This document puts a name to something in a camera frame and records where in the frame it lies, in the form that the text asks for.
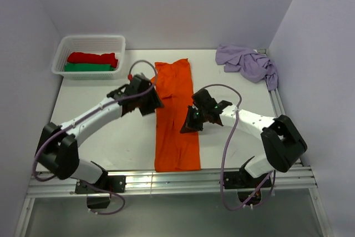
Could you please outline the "orange t shirt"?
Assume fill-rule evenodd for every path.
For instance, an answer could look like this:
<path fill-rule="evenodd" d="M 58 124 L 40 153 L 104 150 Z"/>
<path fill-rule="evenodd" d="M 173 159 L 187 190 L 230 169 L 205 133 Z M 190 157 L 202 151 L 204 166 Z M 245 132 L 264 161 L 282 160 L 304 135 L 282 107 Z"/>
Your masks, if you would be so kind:
<path fill-rule="evenodd" d="M 155 171 L 200 170 L 198 133 L 180 133 L 194 93 L 190 63 L 187 58 L 171 64 L 156 62 L 155 68 L 155 90 L 164 105 L 156 110 Z"/>

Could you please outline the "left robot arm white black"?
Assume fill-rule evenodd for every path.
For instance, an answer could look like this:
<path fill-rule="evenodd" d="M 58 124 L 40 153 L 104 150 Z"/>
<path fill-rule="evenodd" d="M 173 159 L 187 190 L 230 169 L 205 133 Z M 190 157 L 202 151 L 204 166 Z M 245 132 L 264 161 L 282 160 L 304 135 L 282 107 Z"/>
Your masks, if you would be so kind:
<path fill-rule="evenodd" d="M 138 94 L 127 93 L 126 87 L 120 87 L 82 115 L 61 125 L 47 124 L 34 156 L 33 176 L 42 180 L 36 173 L 37 165 L 41 164 L 53 177 L 82 180 L 95 192 L 104 191 L 108 185 L 107 171 L 94 162 L 80 159 L 79 147 L 102 127 L 136 108 L 142 115 L 148 115 L 164 106 L 154 87 Z"/>

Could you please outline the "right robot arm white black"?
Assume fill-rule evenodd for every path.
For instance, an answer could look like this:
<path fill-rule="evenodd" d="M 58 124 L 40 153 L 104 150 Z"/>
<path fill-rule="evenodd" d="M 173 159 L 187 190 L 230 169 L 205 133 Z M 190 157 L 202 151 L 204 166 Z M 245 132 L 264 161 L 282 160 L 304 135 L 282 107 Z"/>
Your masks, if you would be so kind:
<path fill-rule="evenodd" d="M 180 133 L 200 132 L 207 122 L 238 129 L 262 142 L 263 152 L 241 167 L 240 180 L 247 187 L 271 171 L 287 172 L 307 151 L 306 142 L 288 116 L 267 117 L 224 100 L 211 109 L 189 106 Z"/>

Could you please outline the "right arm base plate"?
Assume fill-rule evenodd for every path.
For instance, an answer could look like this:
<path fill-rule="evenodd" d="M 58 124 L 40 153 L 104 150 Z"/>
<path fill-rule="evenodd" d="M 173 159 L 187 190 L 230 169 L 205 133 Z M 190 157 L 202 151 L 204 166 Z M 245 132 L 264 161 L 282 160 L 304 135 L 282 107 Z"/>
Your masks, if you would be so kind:
<path fill-rule="evenodd" d="M 267 178 L 262 184 L 262 181 L 267 177 L 267 174 L 262 174 L 258 178 L 253 178 L 245 171 L 224 171 L 222 174 L 223 189 L 255 189 L 261 184 L 261 188 L 270 188 L 272 185 L 271 178 Z"/>

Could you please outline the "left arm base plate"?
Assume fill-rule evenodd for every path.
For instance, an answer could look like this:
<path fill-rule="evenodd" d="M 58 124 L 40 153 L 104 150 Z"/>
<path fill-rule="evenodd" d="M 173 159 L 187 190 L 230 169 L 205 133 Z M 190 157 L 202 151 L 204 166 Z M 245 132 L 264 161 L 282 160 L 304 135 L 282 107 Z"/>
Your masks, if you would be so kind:
<path fill-rule="evenodd" d="M 101 193 L 102 190 L 123 193 L 125 192 L 126 176 L 125 175 L 108 175 L 100 178 L 96 183 L 90 184 L 85 181 L 78 181 L 75 186 L 76 194 L 94 194 Z"/>

